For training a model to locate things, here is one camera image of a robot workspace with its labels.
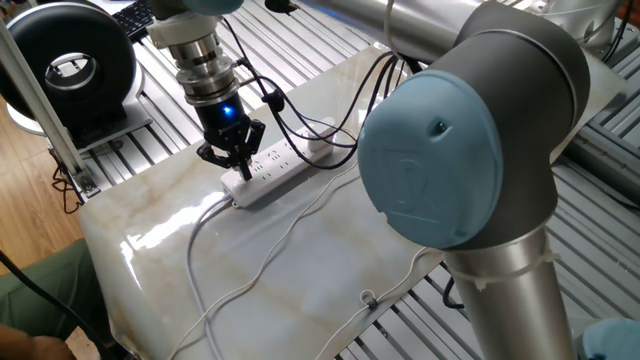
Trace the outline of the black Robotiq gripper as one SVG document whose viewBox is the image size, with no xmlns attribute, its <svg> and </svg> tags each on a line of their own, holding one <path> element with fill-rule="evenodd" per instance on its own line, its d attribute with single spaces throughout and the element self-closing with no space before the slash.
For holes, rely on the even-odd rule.
<svg viewBox="0 0 640 360">
<path fill-rule="evenodd" d="M 196 108 L 204 130 L 204 142 L 196 150 L 204 161 L 225 169 L 236 169 L 243 180 L 252 179 L 248 160 L 260 147 L 266 125 L 246 116 L 242 100 L 238 94 L 228 99 Z M 244 159 L 237 154 L 217 155 L 213 146 L 219 149 L 232 149 L 244 143 Z"/>
</svg>

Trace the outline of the person's right hand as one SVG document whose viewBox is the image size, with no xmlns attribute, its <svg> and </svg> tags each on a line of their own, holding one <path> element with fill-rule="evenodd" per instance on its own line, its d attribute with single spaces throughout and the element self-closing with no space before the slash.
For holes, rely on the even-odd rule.
<svg viewBox="0 0 640 360">
<path fill-rule="evenodd" d="M 55 337 L 32 337 L 23 331 L 1 326 L 2 360 L 75 360 L 68 345 Z"/>
</svg>

